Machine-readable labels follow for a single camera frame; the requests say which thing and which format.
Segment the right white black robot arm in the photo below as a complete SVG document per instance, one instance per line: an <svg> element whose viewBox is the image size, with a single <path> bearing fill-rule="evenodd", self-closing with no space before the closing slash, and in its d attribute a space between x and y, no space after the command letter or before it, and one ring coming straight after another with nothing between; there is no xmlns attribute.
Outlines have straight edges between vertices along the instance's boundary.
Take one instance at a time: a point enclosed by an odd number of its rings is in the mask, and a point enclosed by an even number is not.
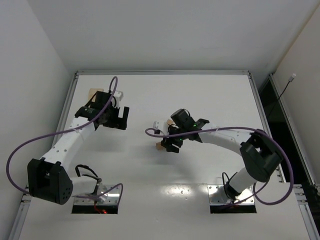
<svg viewBox="0 0 320 240"><path fill-rule="evenodd" d="M155 134L164 134L160 142L167 152L178 153L184 140L213 144L242 157L244 168L223 185L225 195L236 200L243 190L256 182L266 183L284 159L276 145L258 132L233 129L219 130L207 119L194 120L185 109L179 109L171 120L155 121Z"/></svg>

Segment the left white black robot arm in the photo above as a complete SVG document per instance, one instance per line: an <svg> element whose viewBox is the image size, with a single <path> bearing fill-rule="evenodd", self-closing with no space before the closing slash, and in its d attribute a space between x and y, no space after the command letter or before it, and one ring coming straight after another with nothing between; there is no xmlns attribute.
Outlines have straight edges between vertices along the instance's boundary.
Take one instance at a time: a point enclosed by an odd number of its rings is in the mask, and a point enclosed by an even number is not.
<svg viewBox="0 0 320 240"><path fill-rule="evenodd" d="M119 116L121 91L97 91L74 115L69 128L40 159L27 165L29 194L38 199L64 205L71 197L98 199L102 179L95 172L69 177L68 169L86 139L99 126L125 130L129 107Z"/></svg>

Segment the wooden block tray box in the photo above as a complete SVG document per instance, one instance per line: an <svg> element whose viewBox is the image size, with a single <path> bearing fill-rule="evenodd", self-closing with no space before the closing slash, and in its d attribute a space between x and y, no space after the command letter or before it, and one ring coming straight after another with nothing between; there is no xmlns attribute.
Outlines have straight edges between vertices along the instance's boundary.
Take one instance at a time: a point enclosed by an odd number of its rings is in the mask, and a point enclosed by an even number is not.
<svg viewBox="0 0 320 240"><path fill-rule="evenodd" d="M90 101L95 101L96 97L95 97L95 94L97 92L103 92L104 89L103 88L90 88L89 89L89 92L88 92L88 100Z"/></svg>

